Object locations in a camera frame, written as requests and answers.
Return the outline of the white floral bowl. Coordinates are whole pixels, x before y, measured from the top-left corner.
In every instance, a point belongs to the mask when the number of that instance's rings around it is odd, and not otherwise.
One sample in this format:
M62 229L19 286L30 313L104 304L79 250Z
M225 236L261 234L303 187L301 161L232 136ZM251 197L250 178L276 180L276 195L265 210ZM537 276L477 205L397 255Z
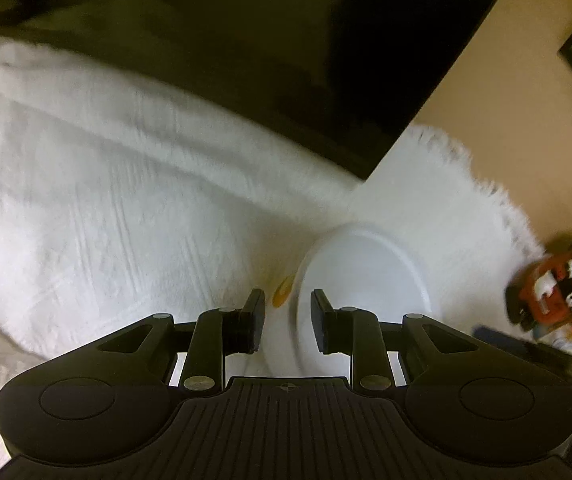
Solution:
M383 322L401 322L407 313L438 314L423 268L403 245L370 224L340 226L292 263L269 291L260 344L266 375L348 376L348 356L318 351L311 319L315 289L336 309L368 310Z

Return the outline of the red granola cereal bag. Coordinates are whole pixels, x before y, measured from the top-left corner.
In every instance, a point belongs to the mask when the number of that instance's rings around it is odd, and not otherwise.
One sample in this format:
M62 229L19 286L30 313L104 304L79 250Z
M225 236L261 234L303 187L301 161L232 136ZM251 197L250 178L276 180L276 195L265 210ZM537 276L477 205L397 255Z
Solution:
M537 325L533 330L533 338L538 344L548 344L572 354L572 316L557 326Z

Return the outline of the red panda robot figure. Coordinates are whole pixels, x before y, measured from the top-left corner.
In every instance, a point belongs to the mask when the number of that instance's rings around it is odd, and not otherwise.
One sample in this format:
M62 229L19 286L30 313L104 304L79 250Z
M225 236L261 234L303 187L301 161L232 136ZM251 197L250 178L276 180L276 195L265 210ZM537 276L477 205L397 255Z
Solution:
M510 323L525 332L566 322L572 316L572 246L519 273L505 298Z

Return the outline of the white towel cloth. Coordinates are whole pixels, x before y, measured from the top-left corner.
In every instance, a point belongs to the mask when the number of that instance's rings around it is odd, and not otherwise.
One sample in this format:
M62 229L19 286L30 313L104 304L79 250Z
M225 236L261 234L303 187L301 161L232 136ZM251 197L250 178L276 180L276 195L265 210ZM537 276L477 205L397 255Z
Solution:
M543 252L526 215L440 130L409 128L388 164L361 181L187 92L0 37L0 389L146 315L271 292L352 221L412 254L432 315L503 326L506 281Z

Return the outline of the black induction cooktop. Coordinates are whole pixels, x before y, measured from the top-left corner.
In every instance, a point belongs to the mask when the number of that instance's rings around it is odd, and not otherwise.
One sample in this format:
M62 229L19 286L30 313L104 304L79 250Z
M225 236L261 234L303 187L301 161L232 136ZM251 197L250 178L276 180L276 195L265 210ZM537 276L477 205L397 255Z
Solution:
M0 0L0 36L172 84L369 177L497 0Z

